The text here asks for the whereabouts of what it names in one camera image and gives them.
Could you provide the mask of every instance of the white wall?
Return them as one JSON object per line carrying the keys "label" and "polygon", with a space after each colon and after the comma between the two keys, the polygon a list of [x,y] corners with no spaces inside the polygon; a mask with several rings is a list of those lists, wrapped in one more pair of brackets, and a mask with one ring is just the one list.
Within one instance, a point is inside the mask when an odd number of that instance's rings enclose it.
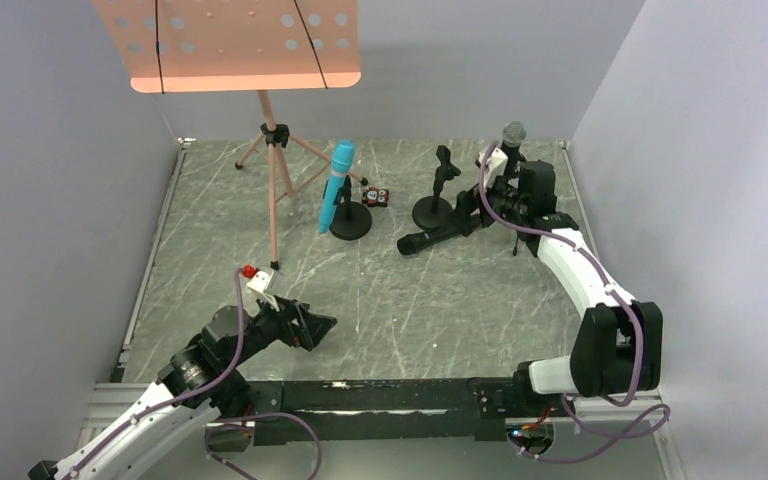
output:
{"label": "white wall", "polygon": [[768,2],[648,0],[572,141],[691,479],[768,479]]}
{"label": "white wall", "polygon": [[[360,82],[274,92],[278,121],[310,138],[492,138],[520,119],[569,139],[643,1],[358,0]],[[161,104],[178,136],[249,138],[263,122],[252,92]]]}
{"label": "white wall", "polygon": [[176,145],[119,65],[89,2],[0,2],[0,479],[71,453],[145,268]]}

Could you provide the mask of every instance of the red object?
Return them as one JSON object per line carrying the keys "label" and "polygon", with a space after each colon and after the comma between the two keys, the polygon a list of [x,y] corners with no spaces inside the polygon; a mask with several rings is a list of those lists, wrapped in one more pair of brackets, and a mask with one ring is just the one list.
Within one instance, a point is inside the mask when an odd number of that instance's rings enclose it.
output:
{"label": "red object", "polygon": [[252,279],[252,278],[254,278],[254,275],[255,275],[257,272],[259,272],[259,271],[260,271],[260,269],[259,269],[259,268],[254,268],[254,267],[252,267],[252,266],[251,266],[251,265],[249,265],[249,264],[245,264],[245,265],[243,265],[243,276],[244,276],[244,277],[246,277],[246,278],[248,278],[248,279]]}

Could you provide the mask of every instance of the music stand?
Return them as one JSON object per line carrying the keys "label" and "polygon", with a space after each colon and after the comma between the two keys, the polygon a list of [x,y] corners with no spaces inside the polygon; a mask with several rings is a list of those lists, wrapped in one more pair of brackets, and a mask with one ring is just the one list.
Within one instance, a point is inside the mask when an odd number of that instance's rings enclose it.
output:
{"label": "music stand", "polygon": [[[256,90],[265,123],[243,157],[264,140],[269,159],[269,228],[278,264],[277,203],[293,197],[330,158],[275,122],[268,90],[344,88],[360,79],[356,0],[93,0],[142,93]],[[283,149],[293,140],[328,162],[295,187]],[[275,191],[276,164],[285,191]],[[357,173],[350,175],[362,184]]]}

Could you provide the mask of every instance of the marble floor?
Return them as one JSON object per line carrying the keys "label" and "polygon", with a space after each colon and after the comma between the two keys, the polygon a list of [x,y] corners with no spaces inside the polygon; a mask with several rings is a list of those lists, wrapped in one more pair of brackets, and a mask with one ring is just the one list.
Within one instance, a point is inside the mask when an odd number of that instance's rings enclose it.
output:
{"label": "marble floor", "polygon": [[[329,152],[335,142],[312,143]],[[525,249],[511,256],[513,232],[494,225],[413,257],[396,250],[397,239],[418,231],[411,209],[431,192],[437,145],[448,145],[453,163],[463,171],[443,192],[454,203],[458,191],[476,183],[472,162],[487,141],[356,143],[356,169],[372,185],[390,189],[389,206],[370,210],[373,226],[367,236],[344,242],[317,234],[325,175],[278,207],[285,277],[276,293],[310,303],[312,311],[339,323],[313,352],[273,344],[240,367],[246,378],[507,376],[521,361],[569,352],[579,323],[575,308],[549,269]],[[236,267],[269,265],[266,160],[255,154],[243,170],[234,168],[247,145],[194,142],[188,150],[124,381],[152,381],[214,311],[235,302]],[[557,142],[527,143],[523,153],[555,165],[558,208],[584,229]],[[322,165],[292,143],[286,157],[297,183]],[[253,298],[247,295],[246,302],[254,313]]]}

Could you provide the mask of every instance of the black microphone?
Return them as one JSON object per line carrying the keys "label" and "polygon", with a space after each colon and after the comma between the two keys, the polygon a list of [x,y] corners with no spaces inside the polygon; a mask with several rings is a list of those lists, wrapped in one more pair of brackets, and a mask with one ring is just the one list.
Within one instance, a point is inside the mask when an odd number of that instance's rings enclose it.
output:
{"label": "black microphone", "polygon": [[508,157],[508,161],[505,163],[505,178],[516,176],[516,167],[521,156],[519,148],[525,141],[525,137],[525,126],[522,122],[511,122],[505,125],[502,130],[502,143],[499,145],[499,150]]}
{"label": "black microphone", "polygon": [[396,242],[396,248],[399,249],[399,253],[402,255],[414,255],[430,246],[459,235],[460,233],[453,227],[441,225],[427,232],[405,235]]}

